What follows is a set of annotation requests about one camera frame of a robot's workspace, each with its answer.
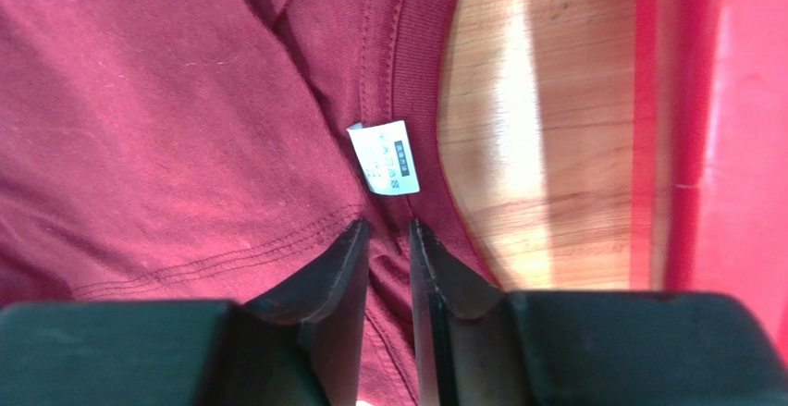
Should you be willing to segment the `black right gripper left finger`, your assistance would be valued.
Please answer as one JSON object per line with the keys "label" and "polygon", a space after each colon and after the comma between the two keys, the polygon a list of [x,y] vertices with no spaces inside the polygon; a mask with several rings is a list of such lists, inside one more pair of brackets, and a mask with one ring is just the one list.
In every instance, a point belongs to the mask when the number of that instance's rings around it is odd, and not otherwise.
{"label": "black right gripper left finger", "polygon": [[262,295],[18,303],[1,313],[5,405],[352,405],[369,227],[350,223]]}

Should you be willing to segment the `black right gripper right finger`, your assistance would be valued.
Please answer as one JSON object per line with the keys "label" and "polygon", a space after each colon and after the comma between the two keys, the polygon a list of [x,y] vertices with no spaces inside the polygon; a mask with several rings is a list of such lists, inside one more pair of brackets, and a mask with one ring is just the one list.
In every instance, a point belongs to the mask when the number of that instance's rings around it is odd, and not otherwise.
{"label": "black right gripper right finger", "polygon": [[423,405],[783,405],[758,320],[708,292],[515,290],[410,227]]}

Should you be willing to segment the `dark red t shirt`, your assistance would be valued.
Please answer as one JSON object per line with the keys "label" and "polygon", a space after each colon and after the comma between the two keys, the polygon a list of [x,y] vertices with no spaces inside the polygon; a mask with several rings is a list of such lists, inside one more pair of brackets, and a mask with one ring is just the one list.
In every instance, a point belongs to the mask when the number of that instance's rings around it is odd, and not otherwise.
{"label": "dark red t shirt", "polygon": [[358,396],[419,402],[409,226],[457,0],[1,0],[1,303],[248,301],[371,226]]}

